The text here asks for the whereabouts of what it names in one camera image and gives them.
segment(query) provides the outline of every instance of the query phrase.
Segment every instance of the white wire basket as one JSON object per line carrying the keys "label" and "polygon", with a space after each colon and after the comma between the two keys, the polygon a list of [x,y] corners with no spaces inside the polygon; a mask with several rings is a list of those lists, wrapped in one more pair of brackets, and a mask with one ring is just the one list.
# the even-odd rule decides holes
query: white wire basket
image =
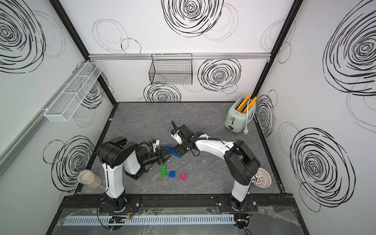
{"label": "white wire basket", "polygon": [[103,67],[100,63],[86,63],[47,109],[44,116],[50,121],[69,121],[102,71]]}

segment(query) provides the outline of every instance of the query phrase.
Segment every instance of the metal frame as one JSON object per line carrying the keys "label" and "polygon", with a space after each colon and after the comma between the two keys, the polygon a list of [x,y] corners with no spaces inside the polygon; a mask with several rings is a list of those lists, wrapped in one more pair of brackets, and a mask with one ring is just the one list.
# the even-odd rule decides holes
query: metal frame
{"label": "metal frame", "polygon": [[[150,60],[151,54],[143,53],[143,54],[93,54],[90,55],[86,50],[83,42],[81,41],[80,37],[78,36],[76,30],[74,29],[71,21],[69,20],[67,14],[65,13],[63,7],[61,6],[59,0],[49,0],[52,6],[54,7],[55,11],[57,12],[58,16],[60,17],[61,21],[63,22],[64,26],[68,30],[69,34],[71,35],[73,41],[77,45],[78,49],[82,53],[84,58],[89,58],[91,60],[127,60],[127,59],[148,59]],[[253,96],[256,96],[257,93],[260,91],[260,88],[278,54],[278,51],[283,43],[283,40],[288,33],[288,30],[291,27],[291,24],[302,4],[303,0],[295,0],[290,12],[287,16],[287,19],[283,25],[283,28],[277,38],[276,44],[273,47],[273,50],[270,53],[194,53],[193,59],[269,59],[266,63],[262,74],[260,76],[259,81],[255,87],[253,92]],[[106,86],[102,77],[99,78],[100,84],[105,91],[106,95],[109,97],[112,105],[114,106],[110,117],[100,135],[100,138],[97,142],[96,148],[99,144],[103,141],[108,126],[112,120],[112,117],[116,111],[118,103],[116,103],[115,99],[113,98],[110,90]],[[262,143],[264,145],[265,151],[267,153],[270,165],[272,167],[272,171],[276,180],[279,181],[279,187],[281,191],[284,191],[282,182],[280,180],[279,174],[277,169],[275,168],[274,161],[272,159],[270,150],[268,148],[267,142],[261,133],[260,127],[256,122],[256,126],[258,132],[261,136]],[[91,168],[92,163],[95,160],[95,154],[92,154],[89,164],[87,165],[87,169]],[[76,193],[79,194],[82,189],[82,186],[78,187]],[[153,208],[157,207],[197,207],[197,206],[214,206],[218,207],[218,210],[226,211],[226,198],[229,198],[230,194],[189,194],[189,195],[165,195],[165,194],[126,194],[127,198],[132,198],[134,202],[138,202],[139,206],[136,206],[136,209],[151,206]],[[65,196],[64,200],[62,201],[47,234],[51,234],[55,224],[57,223],[60,215],[64,208],[96,208],[97,207],[97,200],[102,198],[102,194],[81,194],[76,196]],[[308,230],[305,226],[303,218],[301,217],[300,211],[296,205],[295,199],[292,194],[250,194],[249,195],[249,202],[250,205],[254,205],[253,202],[256,202],[257,206],[268,206],[268,205],[275,205],[275,206],[285,206],[290,205],[294,208],[295,213],[298,217],[299,223],[303,229],[305,234],[309,234]]]}
{"label": "metal frame", "polygon": [[257,81],[257,84],[255,86],[255,89],[252,92],[252,97],[256,97],[258,95],[258,92],[260,91],[266,77],[268,76],[268,73],[273,65],[273,62],[275,58],[277,57],[279,50],[285,40],[285,37],[287,36],[288,31],[290,30],[291,25],[293,24],[296,15],[298,14],[298,11],[300,9],[300,6],[302,5],[304,0],[294,0],[293,5],[291,6],[291,9],[286,17],[285,23],[282,26],[281,31],[279,32],[278,38],[276,40],[276,43],[274,44],[273,49],[271,50],[271,57],[270,60],[265,64],[264,69],[262,70],[261,76],[259,80]]}
{"label": "metal frame", "polygon": [[[203,207],[215,208],[217,212],[231,211],[231,214],[238,216],[247,216],[248,211],[237,212],[232,208],[226,209],[225,199],[231,194],[126,194],[125,197],[132,204],[134,212],[143,211],[144,209],[153,208],[154,212],[158,208],[174,208],[174,207]],[[65,196],[60,207],[51,222],[47,231],[47,235],[52,234],[64,209],[97,208],[98,202],[103,198],[102,194],[82,194],[79,196]],[[309,235],[307,227],[304,223],[299,208],[296,205],[294,196],[289,193],[284,194],[250,194],[247,200],[253,211],[257,211],[259,206],[291,206],[297,216],[299,224],[305,235]],[[106,207],[100,207],[99,212],[107,212]],[[121,213],[109,213],[109,215],[126,215],[128,211]]]}
{"label": "metal frame", "polygon": [[[86,49],[85,45],[83,44],[80,36],[78,35],[76,29],[74,28],[72,22],[70,21],[67,13],[65,12],[63,6],[61,5],[59,0],[49,0],[52,7],[55,9],[57,15],[59,16],[61,22],[64,24],[65,28],[67,29],[69,35],[71,36],[73,42],[76,44],[78,50],[81,52],[84,59],[89,60],[89,52]],[[116,100],[112,95],[110,89],[106,85],[102,75],[98,77],[97,80],[102,87],[103,91],[106,93],[108,99],[110,100],[113,106],[116,105]]]}
{"label": "metal frame", "polygon": [[257,128],[257,132],[259,133],[259,136],[260,136],[260,139],[261,139],[262,145],[264,146],[265,153],[266,153],[266,156],[268,157],[269,165],[270,165],[271,171],[273,172],[274,178],[275,178],[275,180],[276,180],[276,183],[277,183],[278,189],[279,189],[279,191],[280,191],[281,193],[285,193],[286,190],[285,190],[285,187],[283,186],[282,179],[281,179],[281,177],[279,176],[279,173],[278,173],[278,170],[277,170],[276,164],[274,163],[274,159],[273,159],[273,157],[271,156],[271,152],[270,152],[270,149],[269,149],[268,142],[266,141],[265,136],[264,136],[264,134],[262,133],[262,130],[261,130],[261,127],[260,127],[260,124],[259,124],[259,122],[258,122],[257,117],[254,116],[253,118],[255,119],[255,125],[256,125],[256,128]]}
{"label": "metal frame", "polygon": [[[165,59],[190,59],[190,56],[162,53],[139,53],[139,54],[90,54],[89,58],[94,61],[105,60],[150,60],[154,54],[161,54]],[[234,52],[234,53],[192,53],[192,59],[270,59],[269,52]]]}

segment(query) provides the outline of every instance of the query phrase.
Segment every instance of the round drain strainer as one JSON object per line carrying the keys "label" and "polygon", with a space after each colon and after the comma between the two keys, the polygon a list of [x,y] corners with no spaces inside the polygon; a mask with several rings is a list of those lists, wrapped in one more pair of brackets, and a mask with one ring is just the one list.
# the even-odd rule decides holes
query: round drain strainer
{"label": "round drain strainer", "polygon": [[263,168],[259,168],[256,173],[257,180],[253,181],[252,183],[259,188],[269,188],[271,186],[271,177],[269,172],[267,172]]}

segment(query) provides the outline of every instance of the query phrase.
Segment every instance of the wall decal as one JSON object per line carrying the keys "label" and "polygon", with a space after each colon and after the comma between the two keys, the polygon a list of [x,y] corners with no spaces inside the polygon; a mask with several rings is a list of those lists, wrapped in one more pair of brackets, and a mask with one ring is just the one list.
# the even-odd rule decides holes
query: wall decal
{"label": "wall decal", "polygon": [[168,26],[184,37],[209,31],[218,21],[223,0],[161,0]]}
{"label": "wall decal", "polygon": [[[282,19],[279,21],[274,22],[271,26],[269,26],[264,34],[261,37],[260,40],[260,46],[261,48],[266,52],[271,52],[271,50],[274,47],[274,44],[277,40],[277,37],[279,35],[279,32],[282,29],[283,24],[285,23],[286,19]],[[291,55],[291,44],[290,41],[293,38],[294,32],[296,28],[295,21],[292,23],[290,30],[284,40],[284,43],[282,44],[281,48],[278,52],[278,62],[283,64],[285,63]]]}
{"label": "wall decal", "polygon": [[51,141],[43,150],[43,161],[51,164],[51,178],[55,187],[73,192],[78,174],[85,169],[94,150],[94,144],[85,136],[75,136],[63,142]]}
{"label": "wall decal", "polygon": [[340,22],[323,55],[325,79],[335,89],[376,96],[376,1],[363,0]]}
{"label": "wall decal", "polygon": [[230,37],[239,24],[238,12],[228,4],[223,3],[221,15],[215,25],[208,31],[204,32],[207,39],[212,41],[222,41]]}
{"label": "wall decal", "polygon": [[[97,20],[93,25],[92,33],[97,44],[109,52],[141,53],[140,43],[133,38],[129,38],[124,27],[116,20]],[[119,38],[119,40],[109,41],[110,38]]]}
{"label": "wall decal", "polygon": [[348,93],[346,99],[346,106],[356,124],[369,131],[376,133],[375,98],[375,96],[356,96],[352,93]]}
{"label": "wall decal", "polygon": [[199,68],[199,82],[209,91],[234,93],[240,80],[241,66],[236,59],[207,59]]}
{"label": "wall decal", "polygon": [[24,1],[0,0],[0,9],[0,71],[36,70],[46,47],[41,25]]}
{"label": "wall decal", "polygon": [[288,42],[282,44],[281,49],[278,52],[278,62],[280,64],[285,63],[291,55],[291,45]]}
{"label": "wall decal", "polygon": [[147,102],[180,102],[182,94],[173,85],[153,83],[145,87],[144,98]]}
{"label": "wall decal", "polygon": [[80,105],[74,112],[73,118],[79,127],[85,128],[94,122],[95,112],[95,109],[88,109]]}
{"label": "wall decal", "polygon": [[294,123],[291,122],[284,122],[279,126],[278,129],[278,142],[279,146],[281,147],[282,151],[285,153],[286,156],[290,158],[294,158],[295,156],[291,156],[290,149],[291,143],[295,136],[299,133],[299,129],[295,126]]}
{"label": "wall decal", "polygon": [[270,90],[268,95],[262,95],[257,98],[255,115],[265,137],[268,137],[273,132],[276,122],[274,107],[277,105],[277,101],[278,95],[275,90]]}
{"label": "wall decal", "polygon": [[[193,74],[193,77],[197,77],[197,79],[199,78],[199,76],[201,76],[201,74],[198,74],[198,73]],[[186,91],[189,91],[191,93],[199,93],[205,90],[205,88],[203,88],[201,85],[194,85],[194,84],[192,85],[183,84],[183,88]]]}
{"label": "wall decal", "polygon": [[[48,14],[41,11],[33,11],[35,18],[42,26],[45,37],[44,55],[55,58],[61,56],[65,50],[65,36],[60,25]],[[37,48],[41,49],[40,42],[36,42]]]}
{"label": "wall decal", "polygon": [[145,97],[140,97],[140,98],[138,98],[137,100],[136,100],[136,102],[146,102],[146,99],[145,99]]}
{"label": "wall decal", "polygon": [[304,204],[314,212],[337,207],[354,193],[355,172],[346,151],[327,132],[305,128],[290,149],[291,166]]}
{"label": "wall decal", "polygon": [[[103,73],[102,77],[105,83],[108,85],[108,79]],[[105,91],[102,89],[98,81],[96,81],[93,86],[92,85],[93,83],[91,80],[84,85],[86,89],[91,87],[81,103],[82,106],[85,106],[88,109],[96,109],[103,102],[103,99],[107,98]],[[114,89],[111,86],[108,87],[110,91],[114,93]]]}

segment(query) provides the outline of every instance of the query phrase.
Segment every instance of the blue lego brick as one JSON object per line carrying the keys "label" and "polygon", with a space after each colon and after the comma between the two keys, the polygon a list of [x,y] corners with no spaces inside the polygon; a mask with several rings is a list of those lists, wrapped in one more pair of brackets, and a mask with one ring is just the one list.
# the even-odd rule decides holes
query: blue lego brick
{"label": "blue lego brick", "polygon": [[175,178],[175,171],[170,171],[170,174],[168,176],[170,178]]}

